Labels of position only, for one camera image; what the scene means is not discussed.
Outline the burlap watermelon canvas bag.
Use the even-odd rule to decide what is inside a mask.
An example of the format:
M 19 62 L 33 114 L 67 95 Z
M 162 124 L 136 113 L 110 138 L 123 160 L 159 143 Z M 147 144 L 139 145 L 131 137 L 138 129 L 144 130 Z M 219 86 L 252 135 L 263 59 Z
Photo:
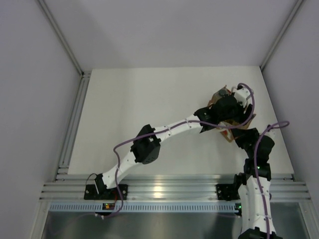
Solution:
M 227 88 L 229 91 L 230 91 L 230 94 L 228 96 L 233 96 L 231 94 L 231 88 L 228 88 L 227 86 L 224 86 L 222 88 Z M 250 125 L 250 123 L 252 122 L 252 120 L 254 119 L 254 117 L 256 116 L 256 114 L 254 113 L 254 104 L 253 102 L 251 101 L 252 100 L 252 96 L 253 96 L 253 93 L 251 95 L 251 98 L 248 100 L 248 104 L 247 104 L 247 107 L 248 105 L 250 104 L 251 105 L 251 118 L 249 121 L 246 121 L 242 124 L 230 124 L 228 122 L 217 122 L 217 124 L 219 125 L 219 127 L 217 128 L 218 131 L 220 131 L 220 133 L 224 136 L 224 138 L 228 141 L 228 142 L 232 142 L 234 140 L 234 134 L 232 132 L 231 129 L 229 129 L 228 127 L 229 126 L 234 126 L 234 127 L 237 127 L 239 129 L 247 129 L 248 126 Z M 207 104 L 207 107 L 209 110 L 211 110 L 211 106 L 216 102 L 216 100 L 213 98 L 213 96 L 211 97 L 211 99 L 209 100 L 208 104 Z

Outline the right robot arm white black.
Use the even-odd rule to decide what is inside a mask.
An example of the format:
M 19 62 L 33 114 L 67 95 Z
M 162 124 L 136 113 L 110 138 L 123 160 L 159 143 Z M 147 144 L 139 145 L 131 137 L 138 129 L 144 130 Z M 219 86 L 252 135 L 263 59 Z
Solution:
M 256 128 L 233 129 L 233 138 L 247 154 L 244 172 L 235 175 L 233 194 L 240 198 L 242 229 L 240 239 L 280 239 L 271 214 L 271 168 L 269 155 L 274 134 L 260 134 Z

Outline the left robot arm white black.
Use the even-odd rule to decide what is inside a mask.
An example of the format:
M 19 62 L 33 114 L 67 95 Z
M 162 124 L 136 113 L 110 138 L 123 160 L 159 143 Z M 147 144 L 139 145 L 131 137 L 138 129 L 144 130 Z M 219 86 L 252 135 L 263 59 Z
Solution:
M 234 95 L 221 97 L 216 103 L 203 107 L 191 116 L 178 122 L 152 127 L 142 127 L 135 138 L 116 145 L 113 152 L 117 156 L 117 164 L 105 173 L 98 174 L 94 180 L 95 193 L 102 199 L 112 195 L 113 188 L 119 187 L 134 168 L 154 162 L 165 141 L 187 132 L 202 133 L 211 129 L 232 129 L 236 126 L 221 125 L 227 120 L 243 120 L 238 126 L 244 126 L 251 119 L 255 109 L 255 101 L 251 104 Z

